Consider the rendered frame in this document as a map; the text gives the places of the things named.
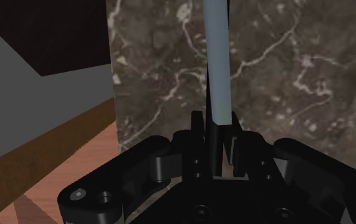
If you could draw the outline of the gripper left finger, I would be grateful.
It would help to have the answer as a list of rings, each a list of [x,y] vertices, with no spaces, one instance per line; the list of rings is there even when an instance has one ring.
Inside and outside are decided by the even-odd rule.
[[[125,224],[146,199],[182,175],[182,151],[204,145],[202,111],[173,139],[150,136],[65,187],[57,197],[63,224]]]

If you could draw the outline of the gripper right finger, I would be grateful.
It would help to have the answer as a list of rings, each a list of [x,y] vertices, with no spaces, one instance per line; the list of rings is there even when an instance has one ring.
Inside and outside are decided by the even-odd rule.
[[[247,177],[264,224],[356,224],[356,169],[299,141],[273,144],[232,115],[227,149],[235,177]]]

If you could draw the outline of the pale blue long utensil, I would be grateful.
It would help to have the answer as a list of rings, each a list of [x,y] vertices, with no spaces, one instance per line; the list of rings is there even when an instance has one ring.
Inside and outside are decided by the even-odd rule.
[[[222,175],[222,127],[232,123],[229,1],[203,0],[206,34],[206,149],[214,176]]]

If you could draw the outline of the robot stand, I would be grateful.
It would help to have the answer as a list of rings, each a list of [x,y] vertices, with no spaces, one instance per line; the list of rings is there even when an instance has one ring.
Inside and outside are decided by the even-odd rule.
[[[0,0],[0,37],[40,76],[111,62],[106,0]]]

